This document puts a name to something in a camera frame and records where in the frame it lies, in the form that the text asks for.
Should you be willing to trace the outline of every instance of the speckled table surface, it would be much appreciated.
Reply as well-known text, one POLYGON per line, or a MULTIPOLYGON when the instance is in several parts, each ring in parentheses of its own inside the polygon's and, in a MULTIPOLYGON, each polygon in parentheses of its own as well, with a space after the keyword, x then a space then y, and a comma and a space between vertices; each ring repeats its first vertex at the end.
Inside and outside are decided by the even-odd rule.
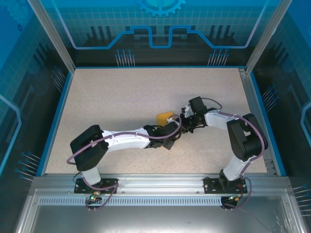
MULTIPOLYGON (((156 115, 179 114, 188 100, 219 101, 223 112, 244 115, 249 107, 237 68, 77 69, 57 130, 46 173, 76 173, 66 164, 70 142, 89 126, 125 131, 155 124, 156 115)), ((217 107, 206 101, 206 106, 217 107)), ((101 173, 219 173, 233 155, 228 133, 213 127, 184 134, 171 150, 128 149, 106 154, 101 173)), ((262 158, 247 172, 266 172, 262 158)))

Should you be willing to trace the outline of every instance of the yellow block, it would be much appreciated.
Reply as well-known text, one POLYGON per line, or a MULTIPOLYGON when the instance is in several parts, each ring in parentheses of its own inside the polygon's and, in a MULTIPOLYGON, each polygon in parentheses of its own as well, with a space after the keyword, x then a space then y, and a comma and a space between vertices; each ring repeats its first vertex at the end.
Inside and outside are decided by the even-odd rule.
POLYGON ((156 124, 165 126, 167 122, 167 118, 169 118, 171 115, 173 115, 174 112, 167 112, 167 113, 160 113, 156 115, 156 124))

